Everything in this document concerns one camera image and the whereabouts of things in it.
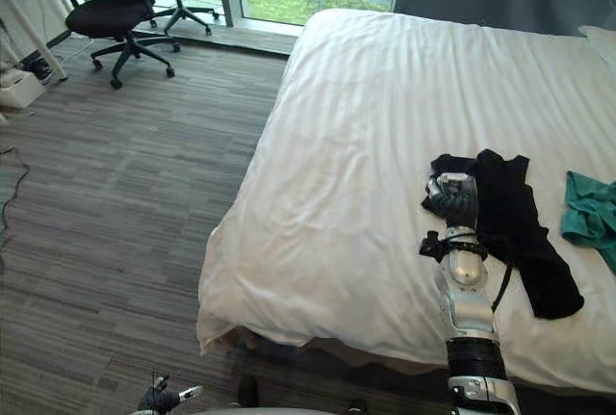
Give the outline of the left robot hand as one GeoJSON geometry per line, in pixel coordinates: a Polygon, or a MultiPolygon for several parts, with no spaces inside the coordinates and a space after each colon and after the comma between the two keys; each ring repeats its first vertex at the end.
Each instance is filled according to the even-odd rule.
{"type": "Polygon", "coordinates": [[[183,402],[198,398],[203,394],[204,387],[197,385],[183,391],[167,389],[169,375],[156,377],[141,397],[137,414],[167,414],[183,402]]]}

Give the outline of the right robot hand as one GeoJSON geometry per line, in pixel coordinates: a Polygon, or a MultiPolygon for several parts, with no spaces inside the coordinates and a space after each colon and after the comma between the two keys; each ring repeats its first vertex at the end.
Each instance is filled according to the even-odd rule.
{"type": "Polygon", "coordinates": [[[478,195],[475,179],[462,172],[444,172],[429,177],[423,207],[443,219],[447,227],[475,229],[478,195]]]}

